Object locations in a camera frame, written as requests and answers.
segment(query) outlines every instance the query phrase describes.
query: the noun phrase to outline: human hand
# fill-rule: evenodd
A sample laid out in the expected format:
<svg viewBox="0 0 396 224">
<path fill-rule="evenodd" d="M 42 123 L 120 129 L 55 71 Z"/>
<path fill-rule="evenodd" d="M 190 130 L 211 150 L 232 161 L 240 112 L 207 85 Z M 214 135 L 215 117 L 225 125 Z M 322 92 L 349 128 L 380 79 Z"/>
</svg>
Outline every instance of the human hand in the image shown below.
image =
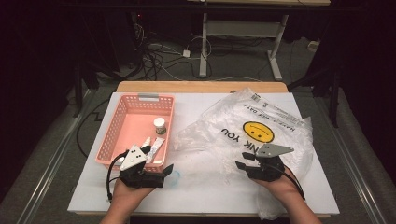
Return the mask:
<svg viewBox="0 0 396 224">
<path fill-rule="evenodd" d="M 285 166 L 285 173 L 292 178 L 296 179 L 291 170 Z M 264 180 L 252 179 L 256 183 L 266 187 L 278 200 L 284 203 L 289 196 L 294 196 L 295 194 L 300 195 L 299 190 L 296 186 L 284 175 L 282 175 L 278 180 L 267 182 Z"/>
<path fill-rule="evenodd" d="M 294 179 L 296 178 L 288 167 L 285 167 L 285 173 Z M 266 187 L 283 204 L 288 211 L 290 223 L 321 223 L 318 217 L 305 203 L 297 187 L 284 175 L 272 182 L 257 179 L 252 180 Z"/>
<path fill-rule="evenodd" d="M 152 191 L 154 191 L 154 188 L 129 188 L 121 180 L 117 179 L 114 186 L 113 200 L 101 223 L 124 223 L 142 200 Z"/>
</svg>

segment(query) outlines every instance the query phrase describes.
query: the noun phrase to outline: desk leg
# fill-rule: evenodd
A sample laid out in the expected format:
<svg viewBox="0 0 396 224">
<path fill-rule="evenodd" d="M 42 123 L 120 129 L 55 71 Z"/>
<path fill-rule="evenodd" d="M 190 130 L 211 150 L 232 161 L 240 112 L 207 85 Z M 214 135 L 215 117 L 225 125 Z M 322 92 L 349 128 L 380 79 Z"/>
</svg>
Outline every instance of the desk leg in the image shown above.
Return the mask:
<svg viewBox="0 0 396 224">
<path fill-rule="evenodd" d="M 282 35 L 283 32 L 285 31 L 286 28 L 286 22 L 288 21 L 289 15 L 284 15 L 282 17 L 282 22 L 279 24 L 279 27 L 276 32 L 276 39 L 275 39 L 275 45 L 273 50 L 268 50 L 268 60 L 270 61 L 271 68 L 273 70 L 274 78 L 276 81 L 281 81 L 282 80 L 282 75 L 280 74 L 279 66 L 277 65 L 276 62 L 276 53 L 277 49 L 279 48 L 280 41 L 282 40 Z"/>
<path fill-rule="evenodd" d="M 202 25 L 202 50 L 201 50 L 201 61 L 199 66 L 199 76 L 206 77 L 206 63 L 207 63 L 207 13 L 204 13 L 203 25 Z"/>
</svg>

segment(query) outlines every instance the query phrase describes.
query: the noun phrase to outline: yellow smiley face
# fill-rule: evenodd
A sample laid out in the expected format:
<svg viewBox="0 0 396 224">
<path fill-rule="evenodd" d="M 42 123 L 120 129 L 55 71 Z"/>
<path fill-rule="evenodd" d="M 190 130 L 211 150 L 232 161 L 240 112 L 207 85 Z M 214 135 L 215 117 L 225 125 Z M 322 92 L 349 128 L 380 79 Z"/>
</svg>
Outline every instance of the yellow smiley face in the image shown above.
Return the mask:
<svg viewBox="0 0 396 224">
<path fill-rule="evenodd" d="M 273 131 L 264 124 L 261 124 L 259 122 L 255 122 L 255 121 L 246 122 L 244 124 L 244 131 L 251 138 L 259 142 L 269 143 L 272 142 L 272 140 L 274 140 Z"/>
</svg>

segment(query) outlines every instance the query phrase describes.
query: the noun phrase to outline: plastic basket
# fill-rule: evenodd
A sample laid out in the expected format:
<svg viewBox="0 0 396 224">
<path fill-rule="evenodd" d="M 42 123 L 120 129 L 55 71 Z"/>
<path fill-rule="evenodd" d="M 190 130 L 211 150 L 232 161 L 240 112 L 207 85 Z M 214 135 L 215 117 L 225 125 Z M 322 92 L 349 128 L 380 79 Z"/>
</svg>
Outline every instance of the plastic basket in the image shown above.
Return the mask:
<svg viewBox="0 0 396 224">
<path fill-rule="evenodd" d="M 166 159 L 168 138 L 171 131 L 174 96 L 151 93 L 125 93 L 120 97 L 112 120 L 106 130 L 103 142 L 95 160 L 107 168 L 110 163 L 132 145 L 141 146 L 150 137 L 151 144 L 157 137 L 165 139 L 151 163 L 145 170 L 160 173 Z M 165 119 L 166 133 L 157 134 L 153 121 Z"/>
</svg>

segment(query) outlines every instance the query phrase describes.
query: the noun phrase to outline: white desk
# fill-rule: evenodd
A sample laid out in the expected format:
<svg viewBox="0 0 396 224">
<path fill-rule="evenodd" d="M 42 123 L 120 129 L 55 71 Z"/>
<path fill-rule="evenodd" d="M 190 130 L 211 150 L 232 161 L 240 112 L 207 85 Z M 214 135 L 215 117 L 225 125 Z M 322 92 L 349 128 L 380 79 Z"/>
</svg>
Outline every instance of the white desk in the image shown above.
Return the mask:
<svg viewBox="0 0 396 224">
<path fill-rule="evenodd" d="M 175 114 L 172 133 L 184 129 L 208 107 L 228 93 L 174 93 Z M 103 214 L 109 203 L 106 201 L 106 172 L 104 165 L 94 158 L 101 144 L 121 93 L 114 93 L 92 150 L 82 171 L 68 211 L 78 214 Z M 291 93 L 261 93 L 287 111 L 299 114 Z M 211 159 L 207 153 L 180 153 L 172 150 L 170 142 L 167 164 L 173 163 L 174 172 L 165 178 L 162 189 L 155 189 L 136 209 L 137 215 L 150 216 L 257 216 L 256 196 L 258 185 L 246 176 L 239 176 L 225 185 L 219 174 L 211 173 Z M 197 170 L 194 178 L 185 178 L 184 173 Z M 314 154 L 312 168 L 301 185 L 306 201 L 319 216 L 339 214 L 331 189 L 318 156 Z"/>
<path fill-rule="evenodd" d="M 205 0 L 205 4 L 210 3 L 260 4 L 281 6 L 302 5 L 305 7 L 312 7 L 328 6 L 330 4 L 330 0 Z M 274 37 L 274 47 L 272 50 L 267 51 L 267 55 L 275 80 L 281 81 L 282 75 L 280 73 L 279 66 L 277 65 L 276 54 L 280 45 L 280 41 L 282 40 L 283 32 L 286 28 L 288 17 L 289 15 L 283 15 L 280 22 L 211 21 L 207 18 L 207 13 L 204 13 L 202 31 L 203 41 L 199 76 L 206 77 L 206 65 L 208 56 L 206 38 L 208 35 Z"/>
</svg>

